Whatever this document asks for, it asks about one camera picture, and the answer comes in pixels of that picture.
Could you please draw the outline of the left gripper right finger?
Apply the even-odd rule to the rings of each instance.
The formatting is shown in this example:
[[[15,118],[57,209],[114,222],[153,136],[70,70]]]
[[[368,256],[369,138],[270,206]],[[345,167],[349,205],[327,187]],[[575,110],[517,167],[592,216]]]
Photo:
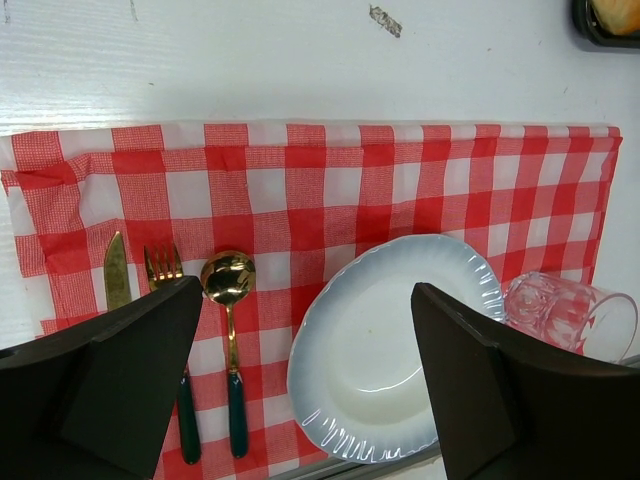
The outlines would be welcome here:
[[[450,479],[635,479],[639,360],[556,348],[428,283],[411,311]]]

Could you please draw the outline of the white grey-rimmed plate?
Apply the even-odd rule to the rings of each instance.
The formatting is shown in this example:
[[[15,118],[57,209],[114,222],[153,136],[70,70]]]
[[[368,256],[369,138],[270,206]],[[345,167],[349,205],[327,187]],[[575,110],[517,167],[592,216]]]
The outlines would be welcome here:
[[[496,274],[459,239],[408,235],[343,267],[308,308],[287,373],[295,421],[328,455],[387,463],[437,442],[411,312],[418,283],[505,320]]]

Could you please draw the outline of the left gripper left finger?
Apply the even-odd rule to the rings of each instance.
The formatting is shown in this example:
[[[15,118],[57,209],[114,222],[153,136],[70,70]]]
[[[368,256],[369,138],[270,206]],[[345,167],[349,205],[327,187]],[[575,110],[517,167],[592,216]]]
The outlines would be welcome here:
[[[201,306],[186,276],[3,349],[2,478],[152,478]]]

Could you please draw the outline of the clear drinking glass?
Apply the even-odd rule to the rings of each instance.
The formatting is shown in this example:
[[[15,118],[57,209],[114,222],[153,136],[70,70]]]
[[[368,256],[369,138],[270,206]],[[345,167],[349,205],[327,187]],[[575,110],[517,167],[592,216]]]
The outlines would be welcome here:
[[[540,272],[511,282],[505,310],[511,327],[609,363],[625,358],[638,328],[638,307],[629,295]]]

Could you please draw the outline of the large brown bagel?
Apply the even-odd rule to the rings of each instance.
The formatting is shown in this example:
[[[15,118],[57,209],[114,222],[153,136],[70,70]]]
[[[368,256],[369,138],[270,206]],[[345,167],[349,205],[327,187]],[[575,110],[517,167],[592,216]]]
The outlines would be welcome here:
[[[639,4],[639,0],[591,0],[598,21],[614,35],[639,30]]]

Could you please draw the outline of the black baking tray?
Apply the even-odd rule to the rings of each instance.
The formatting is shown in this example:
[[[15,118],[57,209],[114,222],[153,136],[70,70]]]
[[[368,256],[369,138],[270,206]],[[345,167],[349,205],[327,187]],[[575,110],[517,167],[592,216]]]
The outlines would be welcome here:
[[[594,45],[609,48],[639,48],[639,30],[629,35],[609,33],[598,21],[591,0],[573,0],[571,18],[579,35]]]

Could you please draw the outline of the red checkered cloth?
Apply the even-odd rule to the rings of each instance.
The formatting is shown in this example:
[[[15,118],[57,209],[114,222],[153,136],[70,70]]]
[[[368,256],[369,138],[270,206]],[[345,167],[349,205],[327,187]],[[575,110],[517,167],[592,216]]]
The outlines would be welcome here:
[[[203,455],[183,461],[171,421],[155,475],[263,479],[322,459],[285,377],[338,270],[388,240],[444,233],[502,283],[531,270],[590,281],[621,142],[606,126],[151,125],[5,137],[1,173],[37,335],[105,310],[115,232],[134,296],[149,290],[152,246],[175,247],[190,275],[220,250],[253,257],[256,288],[235,310],[249,453],[230,453],[226,319],[209,302],[189,359]]]

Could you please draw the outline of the small metal screw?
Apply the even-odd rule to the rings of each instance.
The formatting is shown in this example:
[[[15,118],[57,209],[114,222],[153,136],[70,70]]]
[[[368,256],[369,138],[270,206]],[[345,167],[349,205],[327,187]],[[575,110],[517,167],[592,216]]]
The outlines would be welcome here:
[[[401,37],[403,29],[402,24],[391,17],[389,13],[381,7],[370,5],[369,17],[394,38],[399,39]]]

